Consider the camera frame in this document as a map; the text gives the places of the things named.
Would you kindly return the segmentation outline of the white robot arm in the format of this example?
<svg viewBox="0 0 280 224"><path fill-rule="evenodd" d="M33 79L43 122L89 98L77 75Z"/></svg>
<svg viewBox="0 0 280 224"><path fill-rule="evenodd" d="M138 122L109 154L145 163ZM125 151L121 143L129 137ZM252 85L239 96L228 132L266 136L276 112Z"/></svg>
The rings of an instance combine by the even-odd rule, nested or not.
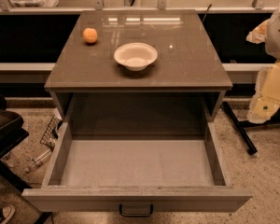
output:
<svg viewBox="0 0 280 224"><path fill-rule="evenodd" d="M271 68L261 68L257 76L255 94L249 105L247 119L264 123L280 108L280 4L272 16L254 28L246 37L251 43L265 43L267 54L276 59Z"/></svg>

